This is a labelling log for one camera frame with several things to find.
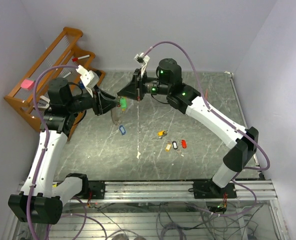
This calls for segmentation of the green key tag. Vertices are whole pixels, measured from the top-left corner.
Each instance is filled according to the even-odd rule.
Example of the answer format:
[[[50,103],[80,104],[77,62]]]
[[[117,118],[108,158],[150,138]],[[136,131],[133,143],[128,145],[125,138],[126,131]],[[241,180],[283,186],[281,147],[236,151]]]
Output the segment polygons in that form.
[[[127,101],[124,97],[120,98],[120,108],[125,111],[127,108]]]

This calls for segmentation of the yellow handled chain keyring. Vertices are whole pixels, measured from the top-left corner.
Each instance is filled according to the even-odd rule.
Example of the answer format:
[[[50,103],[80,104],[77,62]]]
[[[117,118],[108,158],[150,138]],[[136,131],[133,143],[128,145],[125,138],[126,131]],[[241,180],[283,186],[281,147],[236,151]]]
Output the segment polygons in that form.
[[[114,107],[113,109],[110,110],[112,123],[116,126],[119,126],[121,124],[121,118],[118,115],[118,112],[119,112],[118,107]]]

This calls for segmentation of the orange key tag with key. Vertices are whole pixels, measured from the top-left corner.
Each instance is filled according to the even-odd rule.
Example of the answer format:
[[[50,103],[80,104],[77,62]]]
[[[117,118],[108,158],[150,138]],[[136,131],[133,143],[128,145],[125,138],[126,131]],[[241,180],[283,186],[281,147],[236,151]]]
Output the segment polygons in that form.
[[[160,139],[163,139],[165,136],[167,136],[167,131],[166,130],[160,131],[158,132],[157,135]]]

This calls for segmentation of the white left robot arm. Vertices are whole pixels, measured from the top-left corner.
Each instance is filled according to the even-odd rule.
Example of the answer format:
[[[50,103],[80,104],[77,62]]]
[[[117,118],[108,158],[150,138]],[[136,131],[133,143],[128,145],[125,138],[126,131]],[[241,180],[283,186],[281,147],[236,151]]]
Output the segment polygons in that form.
[[[73,95],[70,82],[58,77],[48,85],[50,108],[43,116],[38,149],[30,173],[19,194],[9,197],[8,205],[21,222],[54,225],[61,217],[64,205],[73,197],[89,196],[87,175],[70,173],[58,187],[53,186],[54,175],[63,147],[68,141],[77,114],[93,110],[100,116],[119,103],[98,86]]]

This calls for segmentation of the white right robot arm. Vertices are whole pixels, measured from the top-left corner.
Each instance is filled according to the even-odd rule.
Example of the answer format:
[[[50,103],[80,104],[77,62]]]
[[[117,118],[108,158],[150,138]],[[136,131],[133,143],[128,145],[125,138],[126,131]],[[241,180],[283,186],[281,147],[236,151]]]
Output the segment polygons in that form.
[[[165,95],[171,107],[202,123],[216,134],[230,149],[208,186],[214,198],[226,192],[228,183],[240,173],[257,151],[258,130],[246,128],[218,111],[199,91],[182,82],[181,66],[172,58],[159,62],[156,77],[148,77],[148,56],[136,55],[140,68],[135,69],[131,81],[117,95],[141,101],[146,94]]]

